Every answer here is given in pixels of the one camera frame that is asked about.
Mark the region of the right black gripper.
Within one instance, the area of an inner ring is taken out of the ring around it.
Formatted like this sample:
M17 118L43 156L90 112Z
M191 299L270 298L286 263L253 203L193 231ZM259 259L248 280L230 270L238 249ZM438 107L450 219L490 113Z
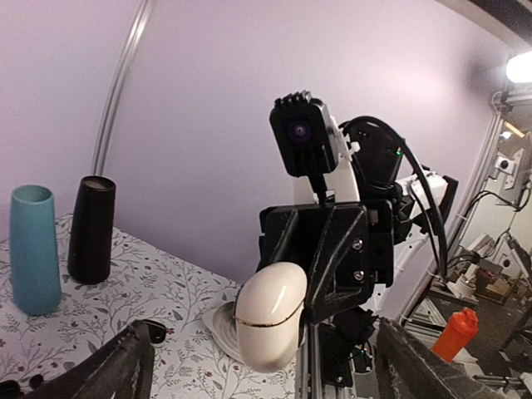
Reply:
M364 304L375 284L393 284L394 227L387 200L275 206L260 213L260 223L258 268L291 262L303 269L309 324Z

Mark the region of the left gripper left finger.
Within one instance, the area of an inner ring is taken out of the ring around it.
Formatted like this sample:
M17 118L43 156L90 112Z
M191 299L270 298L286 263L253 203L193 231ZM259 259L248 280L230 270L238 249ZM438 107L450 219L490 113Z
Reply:
M26 398L149 398L154 348L146 322L135 320L71 370Z

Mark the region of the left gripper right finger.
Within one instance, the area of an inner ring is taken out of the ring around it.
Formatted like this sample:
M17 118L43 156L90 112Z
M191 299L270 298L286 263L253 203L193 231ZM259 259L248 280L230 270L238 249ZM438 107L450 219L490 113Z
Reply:
M400 324L382 319L376 346L380 398L398 398L395 383L410 398L497 398L499 393L442 360Z

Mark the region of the cream earbud charging case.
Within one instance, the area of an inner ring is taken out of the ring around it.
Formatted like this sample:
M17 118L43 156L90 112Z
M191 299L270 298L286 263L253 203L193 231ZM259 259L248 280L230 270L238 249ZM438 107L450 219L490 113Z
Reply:
M250 369L276 372L294 358L307 276L297 264L278 262L255 273L235 305L239 353Z

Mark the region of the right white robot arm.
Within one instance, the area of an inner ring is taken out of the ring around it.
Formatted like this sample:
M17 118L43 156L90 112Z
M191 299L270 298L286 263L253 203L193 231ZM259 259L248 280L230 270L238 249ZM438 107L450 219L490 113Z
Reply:
M260 214L260 266L297 264L307 281L303 305L320 323L366 303L376 285L391 286L394 251L412 225L431 237L447 272L444 230L457 181L419 164L384 121L359 116L335 132L339 163L293 180L293 204Z

